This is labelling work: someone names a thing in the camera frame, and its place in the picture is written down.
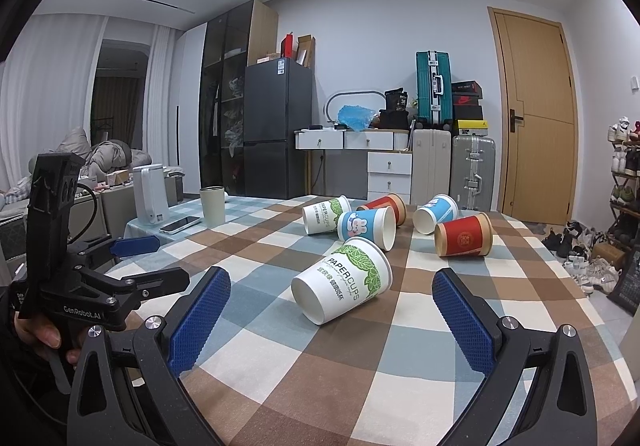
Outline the person's left hand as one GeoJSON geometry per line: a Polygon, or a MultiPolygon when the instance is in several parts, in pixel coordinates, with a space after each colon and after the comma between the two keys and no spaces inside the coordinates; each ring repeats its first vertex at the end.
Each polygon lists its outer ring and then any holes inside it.
{"type": "Polygon", "coordinates": [[[24,319],[20,314],[14,315],[14,328],[20,340],[33,346],[37,353],[44,357],[45,350],[59,350],[62,346],[61,333],[58,328],[44,316],[24,319]]]}

